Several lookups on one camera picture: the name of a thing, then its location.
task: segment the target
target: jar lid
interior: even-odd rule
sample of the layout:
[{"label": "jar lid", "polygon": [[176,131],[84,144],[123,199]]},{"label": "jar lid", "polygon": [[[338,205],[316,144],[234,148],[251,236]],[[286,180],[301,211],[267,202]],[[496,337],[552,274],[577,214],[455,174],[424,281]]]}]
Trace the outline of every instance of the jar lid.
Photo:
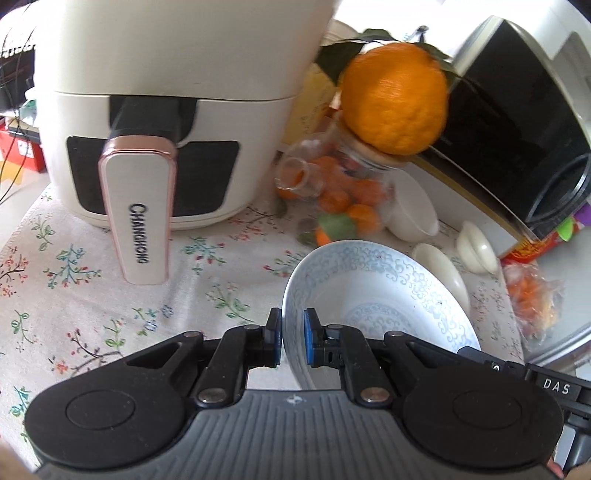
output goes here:
[{"label": "jar lid", "polygon": [[361,140],[347,127],[341,112],[335,114],[334,120],[343,144],[363,157],[372,166],[380,169],[402,168],[413,162],[414,155],[388,155]]}]

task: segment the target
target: air fryer window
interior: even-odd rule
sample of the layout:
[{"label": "air fryer window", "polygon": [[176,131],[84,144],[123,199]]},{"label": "air fryer window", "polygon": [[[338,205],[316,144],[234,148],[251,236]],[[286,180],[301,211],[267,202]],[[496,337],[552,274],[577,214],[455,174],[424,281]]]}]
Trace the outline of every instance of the air fryer window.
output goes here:
[{"label": "air fryer window", "polygon": [[[68,155],[80,205],[89,212],[105,214],[98,161],[105,140],[68,137]],[[237,141],[190,142],[177,157],[173,216],[204,215],[224,202],[240,144]]]}]

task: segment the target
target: floral tablecloth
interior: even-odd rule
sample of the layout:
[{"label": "floral tablecloth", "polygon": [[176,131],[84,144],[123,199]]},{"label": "floral tablecloth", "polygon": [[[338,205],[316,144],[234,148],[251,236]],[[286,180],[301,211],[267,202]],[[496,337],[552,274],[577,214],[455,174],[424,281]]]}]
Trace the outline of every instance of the floral tablecloth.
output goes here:
[{"label": "floral tablecloth", "polygon": [[[218,338],[239,324],[265,323],[310,251],[295,232],[312,213],[290,205],[279,218],[268,198],[220,224],[173,232],[170,279],[140,287],[122,279],[109,229],[70,215],[48,187],[0,252],[0,436],[28,466],[37,460],[22,421],[43,389],[186,330]],[[522,361],[502,276],[466,273],[454,257],[456,235],[442,225],[432,243],[462,272],[482,349]],[[406,254],[412,248],[387,232],[374,240]],[[252,371],[248,385],[298,388],[285,358],[277,369]]]}]

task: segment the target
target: oven window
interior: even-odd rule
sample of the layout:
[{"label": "oven window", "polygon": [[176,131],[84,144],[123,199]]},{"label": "oven window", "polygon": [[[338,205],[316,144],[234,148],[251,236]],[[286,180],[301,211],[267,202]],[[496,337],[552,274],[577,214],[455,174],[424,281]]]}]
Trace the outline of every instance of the oven window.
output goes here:
[{"label": "oven window", "polygon": [[526,223],[533,208],[550,212],[580,185],[581,168],[569,165],[589,152],[561,90],[507,22],[451,92],[434,147]]}]

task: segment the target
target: glass jar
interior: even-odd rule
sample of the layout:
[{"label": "glass jar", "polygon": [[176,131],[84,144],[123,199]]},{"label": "glass jar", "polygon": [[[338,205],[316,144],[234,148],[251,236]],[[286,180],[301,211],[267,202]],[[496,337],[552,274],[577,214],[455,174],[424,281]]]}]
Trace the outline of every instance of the glass jar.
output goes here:
[{"label": "glass jar", "polygon": [[306,137],[283,154],[275,186],[284,199],[315,202],[316,245],[365,238],[384,228],[394,198],[388,172],[407,161],[362,142],[337,114],[326,132]]}]

